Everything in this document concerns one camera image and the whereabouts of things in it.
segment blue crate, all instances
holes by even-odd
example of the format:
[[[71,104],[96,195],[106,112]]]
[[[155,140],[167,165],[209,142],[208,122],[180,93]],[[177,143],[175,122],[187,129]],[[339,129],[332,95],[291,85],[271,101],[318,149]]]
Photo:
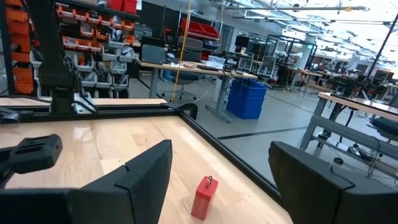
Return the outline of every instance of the blue crate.
[[[260,109],[242,109],[238,106],[234,105],[226,105],[226,109],[235,114],[236,116],[240,117],[241,119],[259,119],[261,114]]]
[[[230,93],[228,97],[228,104],[234,104],[244,109],[261,109],[263,102],[263,98],[244,98],[242,95],[239,95],[239,93],[236,92]]]
[[[230,93],[238,93],[243,98],[264,98],[266,95],[267,87],[260,83],[249,80],[235,80],[232,82]]]

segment yellow cable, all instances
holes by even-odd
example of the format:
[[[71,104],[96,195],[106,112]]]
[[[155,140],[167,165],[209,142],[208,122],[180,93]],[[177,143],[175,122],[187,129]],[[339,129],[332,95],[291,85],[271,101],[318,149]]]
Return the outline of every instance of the yellow cable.
[[[171,100],[172,103],[174,102],[175,89],[177,88],[178,77],[180,76],[181,61],[182,61],[182,58],[183,58],[183,55],[184,55],[184,51],[185,51],[185,41],[187,40],[189,22],[190,22],[190,20],[188,20],[188,18],[191,17],[191,2],[192,2],[192,0],[189,0],[189,3],[188,3],[188,14],[187,14],[187,23],[185,24],[184,40],[182,42],[180,60],[178,61],[177,75],[175,76],[175,83],[174,83],[173,95],[172,95],[172,100]]]

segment metal rack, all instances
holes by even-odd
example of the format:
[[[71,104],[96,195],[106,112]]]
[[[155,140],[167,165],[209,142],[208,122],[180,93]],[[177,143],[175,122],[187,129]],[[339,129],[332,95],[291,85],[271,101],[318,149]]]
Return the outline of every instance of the metal rack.
[[[7,75],[7,84],[8,84],[8,91],[10,95],[15,95],[16,89],[14,86],[14,71],[13,71],[13,66],[12,66],[12,50],[11,50],[11,34],[9,33],[9,26],[7,24],[7,17],[6,17],[6,8],[11,7],[15,8],[15,6],[12,6],[15,4],[20,4],[19,0],[13,1],[13,0],[6,0],[6,1],[1,1],[0,2],[0,31],[1,31],[1,42],[4,48],[4,64],[6,68],[6,75]],[[59,7],[64,7],[65,12],[59,11]],[[96,6],[92,4],[88,4],[85,2],[80,2],[80,1],[71,1],[71,0],[56,0],[55,5],[54,5],[54,10],[57,10],[57,13],[60,17],[66,17],[72,15],[72,17],[67,18],[68,21],[72,21],[75,24],[80,24],[80,21],[92,23],[94,22],[97,24],[98,27],[100,26],[111,26],[117,29],[122,29],[124,30],[124,33],[126,34],[126,42],[121,44],[121,48],[124,46],[130,46],[133,47],[135,46],[135,39],[134,39],[134,22],[138,18],[137,15],[122,12],[122,11],[116,11],[113,9],[109,9],[106,7],[101,7],[101,6]],[[99,15],[97,18],[106,18],[103,19],[103,21],[100,19],[98,22],[98,19],[91,18],[91,12],[96,11],[96,13]],[[113,23],[113,16],[118,16],[121,19],[121,23],[117,24],[116,22]],[[89,54],[92,55],[93,62],[92,66],[95,68],[98,68],[99,63],[106,63],[109,66],[109,74],[108,78],[106,79],[106,82],[99,82],[99,78],[96,74],[94,74],[94,79],[89,80],[89,81],[82,81],[83,87],[86,89],[90,89],[88,92],[92,92],[94,97],[99,97],[98,92],[99,91],[104,91],[105,95],[108,97],[114,98],[115,96],[119,96],[119,91],[127,91],[127,95],[129,96],[129,79],[128,75],[125,75],[124,71],[120,70],[114,70],[112,68],[112,61],[114,62],[122,62],[122,63],[128,63],[132,61],[131,58],[126,58],[123,55],[120,54],[119,49],[115,49],[117,52],[117,56],[111,60],[105,60],[103,59],[102,51],[101,48],[103,45],[106,45],[107,48],[112,48],[114,47],[111,45],[110,42],[107,40],[100,40],[97,39],[95,34],[90,37],[85,37],[85,35],[81,35],[81,30],[80,26],[75,26],[72,27],[72,31],[70,30],[63,30],[61,28],[61,33],[63,35],[63,40],[65,40],[65,37],[73,37],[82,42],[80,45],[78,41],[76,41],[74,44],[65,44],[64,41],[64,49],[68,51],[74,52],[74,54],[80,54],[80,52],[88,52]],[[33,86],[34,86],[34,92],[32,95],[36,96],[41,96],[42,95],[42,88],[40,86],[39,82],[39,67],[40,63],[33,62],[32,64],[29,65],[29,69],[32,71],[32,79],[33,79]],[[86,72],[90,73],[92,72],[90,69],[83,69],[82,71],[77,69],[79,72]],[[122,80],[122,83],[117,83],[115,80]]]

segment computer monitor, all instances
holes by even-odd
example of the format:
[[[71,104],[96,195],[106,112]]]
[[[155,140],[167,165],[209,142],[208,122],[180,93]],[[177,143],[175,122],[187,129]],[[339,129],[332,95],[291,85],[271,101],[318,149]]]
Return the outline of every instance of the computer monitor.
[[[235,46],[247,48],[248,45],[249,45],[249,37],[236,36]]]

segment concrete floor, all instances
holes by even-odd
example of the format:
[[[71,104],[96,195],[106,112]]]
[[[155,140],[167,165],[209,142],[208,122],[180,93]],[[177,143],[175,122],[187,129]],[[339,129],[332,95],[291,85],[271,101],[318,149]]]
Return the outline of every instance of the concrete floor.
[[[148,97],[149,91],[144,85],[149,86],[150,76],[141,76],[141,81],[142,82],[139,80],[131,80],[130,90],[133,98]],[[161,95],[164,91],[173,90],[173,87],[174,83],[164,82],[159,79],[157,93]],[[185,90],[196,94],[197,98],[201,97],[208,91],[207,94],[203,95],[203,97],[196,102],[199,108],[197,122],[212,135],[218,137],[223,144],[243,158],[272,183],[274,183],[274,179],[272,178],[268,164],[268,148],[271,141],[283,141],[297,147],[308,126],[311,115],[318,101],[316,94],[297,94],[289,91],[268,90],[266,99],[262,106],[261,117],[259,119],[240,119],[228,111],[225,111],[225,113],[232,119],[232,123],[228,124],[205,109],[206,104],[212,106],[215,105],[215,102],[213,101],[215,85],[212,86],[212,82],[207,80],[195,82],[191,85],[186,85]],[[171,99],[171,95],[166,95],[164,98],[169,100]],[[184,103],[193,100],[183,98],[182,100],[176,99],[175,101],[176,103]],[[323,112],[324,117],[329,117],[333,106],[334,105],[330,108],[325,108]],[[348,117],[349,109],[345,109],[339,115],[337,122],[345,124]],[[382,141],[387,141],[387,139],[380,136],[375,129],[367,126],[367,124],[369,124],[370,117],[371,114],[368,114],[367,117],[365,117],[364,113],[357,112],[354,114],[349,127],[361,130],[362,132],[375,136]],[[331,138],[338,140],[339,136],[333,134]],[[353,142],[347,139],[343,139],[343,143],[348,146],[353,144]],[[333,162],[337,152],[326,146],[321,151],[316,151],[316,145],[317,143],[315,141],[311,142],[307,152],[318,156],[324,161]],[[352,169],[344,166],[345,169],[358,172],[362,175],[366,175],[368,172],[368,165],[358,162],[344,154],[339,153],[339,155],[343,158],[346,164],[357,167],[357,169]],[[393,161],[386,156],[383,157],[383,161],[388,162],[394,167],[398,167],[398,162]],[[396,186],[391,177],[376,170],[374,171],[373,179],[390,185],[391,187]]]

